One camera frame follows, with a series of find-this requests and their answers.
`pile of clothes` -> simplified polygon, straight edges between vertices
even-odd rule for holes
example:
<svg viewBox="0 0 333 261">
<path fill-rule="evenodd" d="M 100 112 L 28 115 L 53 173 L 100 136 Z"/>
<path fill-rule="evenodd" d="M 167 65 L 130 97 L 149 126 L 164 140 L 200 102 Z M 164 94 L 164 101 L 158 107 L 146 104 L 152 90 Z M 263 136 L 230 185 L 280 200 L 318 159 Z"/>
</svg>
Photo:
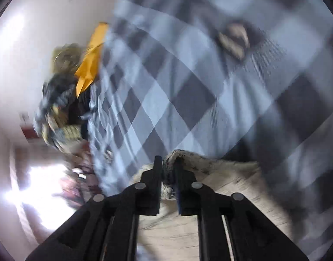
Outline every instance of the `pile of clothes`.
<svg viewBox="0 0 333 261">
<path fill-rule="evenodd" d="M 88 139 L 90 89 L 76 96 L 78 78 L 55 74 L 43 86 L 43 98 L 34 119 L 38 136 L 63 153 L 72 154 Z"/>
</svg>

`metal pin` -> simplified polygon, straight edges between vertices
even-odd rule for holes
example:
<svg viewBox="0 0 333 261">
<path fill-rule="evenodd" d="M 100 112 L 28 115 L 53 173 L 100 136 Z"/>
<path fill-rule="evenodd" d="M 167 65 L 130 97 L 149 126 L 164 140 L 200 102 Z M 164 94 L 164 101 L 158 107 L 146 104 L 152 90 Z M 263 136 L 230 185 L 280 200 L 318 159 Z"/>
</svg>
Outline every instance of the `metal pin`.
<svg viewBox="0 0 333 261">
<path fill-rule="evenodd" d="M 232 196 L 233 196 L 233 199 L 236 201 L 241 201 L 244 199 L 244 195 L 242 195 L 241 193 L 238 193 L 238 192 L 233 193 Z"/>
<path fill-rule="evenodd" d="M 135 188 L 136 189 L 144 189 L 146 187 L 146 185 L 143 182 L 138 182 L 137 184 L 135 184 Z"/>
<path fill-rule="evenodd" d="M 105 196 L 103 194 L 96 194 L 93 199 L 95 202 L 100 202 L 105 199 Z"/>
<path fill-rule="evenodd" d="M 200 189 L 203 187 L 203 184 L 201 182 L 192 182 L 191 186 L 195 189 Z"/>
</svg>

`yellow paper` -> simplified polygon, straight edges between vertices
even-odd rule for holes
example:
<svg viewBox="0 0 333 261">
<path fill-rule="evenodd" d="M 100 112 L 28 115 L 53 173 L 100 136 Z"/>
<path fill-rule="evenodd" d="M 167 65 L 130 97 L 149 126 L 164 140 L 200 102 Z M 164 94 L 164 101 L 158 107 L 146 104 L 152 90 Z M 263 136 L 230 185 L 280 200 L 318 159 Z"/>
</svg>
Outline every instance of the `yellow paper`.
<svg viewBox="0 0 333 261">
<path fill-rule="evenodd" d="M 100 53 L 107 29 L 108 24 L 100 22 L 91 36 L 83 62 L 75 73 L 75 75 L 78 76 L 76 87 L 77 97 L 79 97 L 81 92 L 87 90 L 96 77 Z"/>
</svg>

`white wall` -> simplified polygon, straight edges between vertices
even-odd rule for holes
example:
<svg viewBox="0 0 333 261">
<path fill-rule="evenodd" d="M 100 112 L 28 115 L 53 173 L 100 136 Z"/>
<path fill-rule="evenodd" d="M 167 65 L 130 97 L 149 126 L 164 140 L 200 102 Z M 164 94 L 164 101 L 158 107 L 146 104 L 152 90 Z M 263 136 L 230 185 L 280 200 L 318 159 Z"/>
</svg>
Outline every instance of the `white wall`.
<svg viewBox="0 0 333 261">
<path fill-rule="evenodd" d="M 15 205 L 6 199 L 6 193 L 12 189 L 9 147 L 9 140 L 0 128 L 0 240 L 15 261 L 24 261 L 33 247 L 22 229 Z"/>
<path fill-rule="evenodd" d="M 26 143 L 20 112 L 33 117 L 49 78 L 55 47 L 86 46 L 115 0 L 12 0 L 0 18 L 0 125 L 14 143 Z"/>
</svg>

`gray checkered bedsheet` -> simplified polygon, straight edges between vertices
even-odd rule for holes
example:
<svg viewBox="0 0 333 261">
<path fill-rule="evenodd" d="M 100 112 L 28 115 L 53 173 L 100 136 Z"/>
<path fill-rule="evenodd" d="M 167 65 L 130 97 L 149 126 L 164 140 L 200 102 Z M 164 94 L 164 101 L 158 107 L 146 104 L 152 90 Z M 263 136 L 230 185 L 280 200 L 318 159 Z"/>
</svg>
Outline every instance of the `gray checkered bedsheet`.
<svg viewBox="0 0 333 261">
<path fill-rule="evenodd" d="M 310 260 L 333 241 L 333 15 L 322 0 L 118 0 L 90 145 L 108 195 L 155 155 L 257 160 Z M 242 62 L 218 33 L 245 25 Z M 113 153 L 108 163 L 105 151 Z"/>
</svg>

